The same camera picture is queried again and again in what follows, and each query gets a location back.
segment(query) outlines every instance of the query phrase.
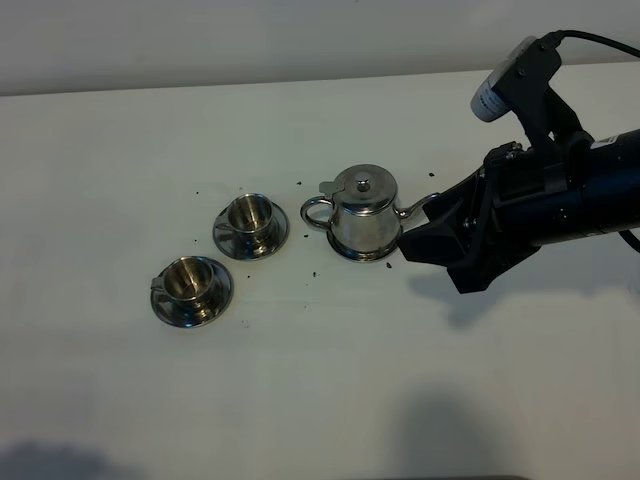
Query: teapot handle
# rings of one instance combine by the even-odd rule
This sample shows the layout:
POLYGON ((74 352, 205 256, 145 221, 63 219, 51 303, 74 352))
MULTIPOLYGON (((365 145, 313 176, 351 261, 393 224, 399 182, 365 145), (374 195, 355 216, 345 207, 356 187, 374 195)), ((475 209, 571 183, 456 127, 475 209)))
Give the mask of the teapot handle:
POLYGON ((333 207, 333 202, 331 200, 327 200, 323 196, 313 197, 307 200, 306 202, 304 202, 302 207, 300 207, 300 216, 302 217, 302 220, 304 220, 304 222, 307 225, 311 225, 312 227, 322 228, 323 230, 329 231, 331 229, 331 224, 329 222, 321 222, 320 220, 314 220, 309 216, 309 213, 308 213, 309 209, 314 205, 319 205, 319 204, 331 205, 333 207))
POLYGON ((401 222, 409 220, 413 216, 414 213, 416 213, 417 211, 420 210, 420 208, 422 208, 425 204, 429 203, 431 200, 433 200, 434 198, 437 198, 439 196, 440 196, 439 193, 432 193, 431 195, 427 195, 426 197, 421 198, 420 200, 418 200, 416 203, 414 203, 410 207, 397 208, 396 209, 396 215, 398 215, 398 217, 400 218, 401 222))

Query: white table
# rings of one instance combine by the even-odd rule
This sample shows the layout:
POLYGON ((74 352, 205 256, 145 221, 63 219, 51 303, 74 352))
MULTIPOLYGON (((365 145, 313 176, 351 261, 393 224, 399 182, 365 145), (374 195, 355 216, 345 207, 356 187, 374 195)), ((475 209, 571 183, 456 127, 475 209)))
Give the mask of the white table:
MULTIPOLYGON (((525 140, 473 117, 485 75, 0 99, 0 478, 639 478, 640 257, 617 235, 460 296, 399 252, 343 260, 298 217, 350 165, 387 167, 407 204, 525 140), (211 227, 250 191, 291 233, 246 263, 211 227), (191 254, 236 291, 182 331, 149 284, 191 254)), ((639 81, 577 66, 555 86, 607 137, 640 128, 639 81)))

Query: teapot base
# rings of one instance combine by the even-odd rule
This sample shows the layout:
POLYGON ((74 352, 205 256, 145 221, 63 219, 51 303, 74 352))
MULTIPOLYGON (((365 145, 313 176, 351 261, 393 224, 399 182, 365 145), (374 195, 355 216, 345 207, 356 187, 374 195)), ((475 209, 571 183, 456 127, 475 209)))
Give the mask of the teapot base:
POLYGON ((331 232, 327 232, 327 240, 329 240, 329 245, 331 245, 331 248, 333 248, 342 257, 353 260, 355 262, 375 262, 393 253, 393 251, 398 246, 398 238, 401 234, 402 229, 400 229, 400 232, 398 232, 398 235, 393 239, 391 243, 372 252, 360 252, 357 250, 353 250, 352 248, 349 248, 340 243, 331 232))

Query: teapot lid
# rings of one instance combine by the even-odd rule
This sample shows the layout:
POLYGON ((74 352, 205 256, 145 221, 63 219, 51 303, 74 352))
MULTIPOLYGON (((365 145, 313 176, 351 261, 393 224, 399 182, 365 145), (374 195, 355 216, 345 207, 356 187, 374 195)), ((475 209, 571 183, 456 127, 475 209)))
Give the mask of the teapot lid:
POLYGON ((377 165, 354 165, 333 182, 322 182, 320 191, 332 197, 339 208, 355 215, 369 215, 393 203, 398 184, 387 170, 377 165))

